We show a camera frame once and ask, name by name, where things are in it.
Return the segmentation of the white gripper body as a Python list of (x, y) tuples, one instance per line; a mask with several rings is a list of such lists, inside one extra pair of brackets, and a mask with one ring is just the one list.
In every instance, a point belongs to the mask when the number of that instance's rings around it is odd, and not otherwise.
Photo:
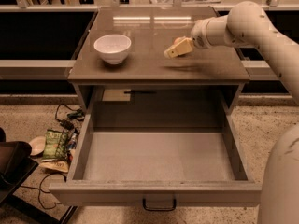
[(207, 39), (207, 27), (210, 19), (197, 20), (191, 30), (191, 39), (198, 49), (210, 49), (211, 44)]

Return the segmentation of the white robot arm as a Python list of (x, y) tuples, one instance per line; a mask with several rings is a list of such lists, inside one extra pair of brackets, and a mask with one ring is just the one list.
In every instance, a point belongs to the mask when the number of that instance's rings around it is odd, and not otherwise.
[[(174, 58), (195, 48), (251, 45), (266, 60), (299, 104), (299, 44), (282, 34), (256, 3), (244, 1), (226, 16), (195, 22), (188, 37), (179, 37), (164, 56)], [(274, 144), (263, 175), (258, 224), (299, 224), (299, 125)]]

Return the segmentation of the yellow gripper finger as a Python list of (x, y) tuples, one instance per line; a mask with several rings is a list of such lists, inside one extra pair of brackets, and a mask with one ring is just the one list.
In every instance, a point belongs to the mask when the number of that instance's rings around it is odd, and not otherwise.
[(177, 56), (185, 55), (193, 51), (194, 45), (190, 38), (183, 37), (183, 39), (176, 45), (170, 46), (165, 52), (166, 58), (175, 58)]

